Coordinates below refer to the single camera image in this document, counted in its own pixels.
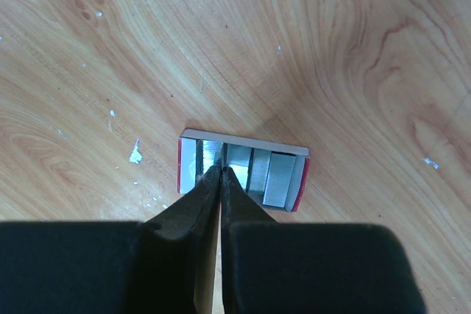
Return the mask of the silver staple strip block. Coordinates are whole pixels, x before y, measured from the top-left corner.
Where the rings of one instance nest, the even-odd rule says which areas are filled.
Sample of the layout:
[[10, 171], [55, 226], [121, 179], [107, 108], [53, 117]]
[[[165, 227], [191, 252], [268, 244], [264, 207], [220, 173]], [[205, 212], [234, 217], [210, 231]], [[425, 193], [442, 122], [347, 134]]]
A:
[[308, 148], [186, 129], [178, 141], [177, 189], [193, 189], [214, 165], [233, 170], [242, 189], [257, 204], [297, 211], [308, 177]]

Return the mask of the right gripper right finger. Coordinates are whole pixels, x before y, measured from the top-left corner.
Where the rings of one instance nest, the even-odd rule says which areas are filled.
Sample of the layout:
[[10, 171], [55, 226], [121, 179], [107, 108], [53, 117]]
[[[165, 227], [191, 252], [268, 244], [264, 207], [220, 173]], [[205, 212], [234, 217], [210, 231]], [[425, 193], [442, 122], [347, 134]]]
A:
[[221, 180], [226, 313], [425, 313], [406, 252], [377, 224], [279, 223]]

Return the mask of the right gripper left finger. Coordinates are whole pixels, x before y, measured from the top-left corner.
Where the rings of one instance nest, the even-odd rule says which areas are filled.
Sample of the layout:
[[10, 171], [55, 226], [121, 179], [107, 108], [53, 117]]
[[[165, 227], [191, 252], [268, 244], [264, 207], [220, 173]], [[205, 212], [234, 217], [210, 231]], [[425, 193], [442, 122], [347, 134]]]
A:
[[2, 222], [1, 311], [210, 313], [220, 175], [146, 222]]

